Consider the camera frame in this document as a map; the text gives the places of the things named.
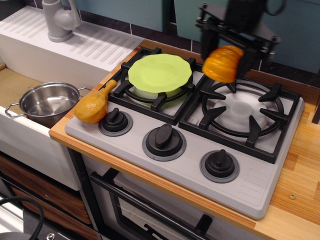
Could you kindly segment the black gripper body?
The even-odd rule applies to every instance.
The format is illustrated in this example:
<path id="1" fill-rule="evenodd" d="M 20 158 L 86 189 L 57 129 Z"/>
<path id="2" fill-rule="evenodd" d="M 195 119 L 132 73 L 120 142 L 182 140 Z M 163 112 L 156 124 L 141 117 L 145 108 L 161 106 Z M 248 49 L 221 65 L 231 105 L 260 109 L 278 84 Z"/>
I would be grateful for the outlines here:
<path id="1" fill-rule="evenodd" d="M 203 3 L 196 26 L 218 33 L 223 40 L 240 49 L 254 48 L 261 54 L 272 54 L 280 43 L 277 36 L 263 23 L 263 15 L 277 16 L 280 8 L 270 10 L 268 3 L 228 3 L 226 7 Z"/>

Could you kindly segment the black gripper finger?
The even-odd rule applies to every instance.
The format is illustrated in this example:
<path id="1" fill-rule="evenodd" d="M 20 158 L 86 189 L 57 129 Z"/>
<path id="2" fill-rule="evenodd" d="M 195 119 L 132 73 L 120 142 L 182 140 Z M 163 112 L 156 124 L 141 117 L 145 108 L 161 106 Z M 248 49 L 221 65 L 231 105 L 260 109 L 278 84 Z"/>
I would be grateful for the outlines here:
<path id="1" fill-rule="evenodd" d="M 212 31 L 208 28 L 203 28 L 201 30 L 201 56 L 203 60 L 206 60 L 207 57 L 218 48 L 219 36 L 218 33 Z"/>
<path id="2" fill-rule="evenodd" d="M 260 60 L 260 50 L 256 48 L 245 48 L 243 56 L 237 65 L 237 78 L 243 78 L 245 74 L 251 70 L 252 66 Z"/>

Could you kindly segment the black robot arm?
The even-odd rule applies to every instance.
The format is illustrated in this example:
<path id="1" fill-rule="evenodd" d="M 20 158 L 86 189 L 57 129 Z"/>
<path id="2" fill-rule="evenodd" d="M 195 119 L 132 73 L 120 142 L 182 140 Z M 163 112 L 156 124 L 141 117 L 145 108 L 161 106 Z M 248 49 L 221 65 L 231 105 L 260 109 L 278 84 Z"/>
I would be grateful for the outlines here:
<path id="1" fill-rule="evenodd" d="M 200 28 L 202 72 L 210 79 L 232 83 L 253 65 L 268 60 L 281 39 L 263 22 L 263 14 L 279 15 L 286 7 L 269 11 L 266 0 L 230 0 L 226 7 L 203 3 L 196 25 Z"/>

